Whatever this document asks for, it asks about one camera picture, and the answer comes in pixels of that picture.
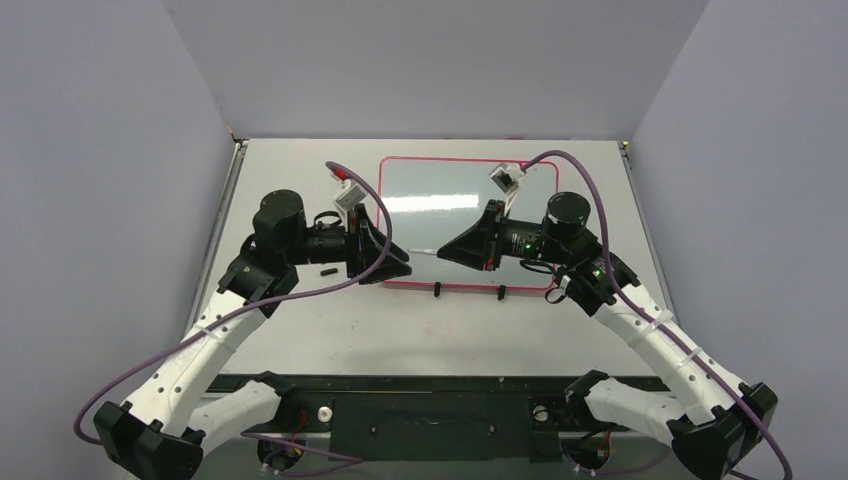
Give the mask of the pink-framed whiteboard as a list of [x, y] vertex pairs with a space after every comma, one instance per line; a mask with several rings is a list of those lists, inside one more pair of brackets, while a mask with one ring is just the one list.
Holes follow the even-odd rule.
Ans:
[[476, 222], [488, 200], [506, 196], [490, 180], [500, 163], [517, 160], [388, 156], [378, 167], [378, 192], [393, 222], [393, 242], [409, 255], [412, 274], [388, 280], [398, 288], [442, 288], [543, 291], [550, 277], [527, 271], [515, 258], [505, 258], [494, 272], [473, 270], [409, 248], [438, 249]]

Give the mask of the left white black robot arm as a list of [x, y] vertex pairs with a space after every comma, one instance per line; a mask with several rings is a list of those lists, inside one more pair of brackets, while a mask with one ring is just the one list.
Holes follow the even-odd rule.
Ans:
[[291, 427], [294, 387], [272, 372], [255, 375], [209, 404], [208, 387], [239, 346], [299, 281], [300, 265], [342, 263], [361, 285], [408, 276], [408, 254], [370, 220], [363, 203], [345, 223], [308, 225], [301, 196], [267, 194], [253, 232], [230, 263], [180, 348], [120, 403], [106, 402], [93, 423], [107, 456], [138, 479], [190, 479], [204, 456], [256, 425]]

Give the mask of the black whiteboard marker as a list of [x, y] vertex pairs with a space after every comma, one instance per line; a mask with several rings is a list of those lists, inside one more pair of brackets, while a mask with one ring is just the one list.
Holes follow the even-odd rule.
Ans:
[[437, 256], [437, 249], [430, 249], [430, 248], [409, 248], [408, 252], [410, 254], [416, 254], [416, 255]]

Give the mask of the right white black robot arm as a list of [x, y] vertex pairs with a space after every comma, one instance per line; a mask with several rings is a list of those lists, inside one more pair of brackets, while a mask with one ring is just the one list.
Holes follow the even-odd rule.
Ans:
[[623, 340], [671, 392], [639, 390], [592, 370], [566, 388], [566, 418], [639, 432], [669, 446], [697, 478], [725, 478], [763, 440], [776, 394], [705, 354], [626, 264], [603, 254], [587, 227], [590, 213], [588, 200], [573, 192], [554, 194], [539, 223], [513, 220], [504, 202], [491, 200], [437, 256], [479, 271], [496, 270], [505, 257], [553, 267], [565, 298]]

